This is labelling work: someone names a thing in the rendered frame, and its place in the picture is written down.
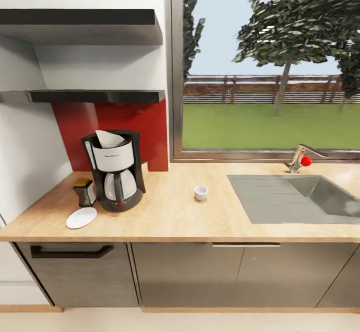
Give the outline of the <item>saucer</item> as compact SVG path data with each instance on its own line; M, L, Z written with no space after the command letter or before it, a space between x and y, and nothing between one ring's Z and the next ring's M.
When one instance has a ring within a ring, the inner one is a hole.
M87 207L75 211L66 221L69 228L84 227L93 221L97 216L97 210L93 207Z

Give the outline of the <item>bottle of coffee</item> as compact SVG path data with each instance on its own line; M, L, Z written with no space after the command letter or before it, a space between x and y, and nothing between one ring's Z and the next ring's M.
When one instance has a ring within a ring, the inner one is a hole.
M93 192L93 180L89 178L79 178L75 181L73 190L79 198L79 207L92 207L97 200Z

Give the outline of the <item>paper coffee filter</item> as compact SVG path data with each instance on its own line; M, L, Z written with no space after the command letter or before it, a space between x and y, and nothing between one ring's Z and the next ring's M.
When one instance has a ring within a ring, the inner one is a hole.
M103 130L96 130L97 137L104 149L111 149L121 143L124 139L119 135L114 135Z

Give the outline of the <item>coffee cup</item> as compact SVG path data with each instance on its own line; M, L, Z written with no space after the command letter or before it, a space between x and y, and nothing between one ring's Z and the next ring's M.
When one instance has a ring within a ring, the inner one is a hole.
M204 186L197 186L194 188L194 194L198 200L203 200L208 195L208 189Z

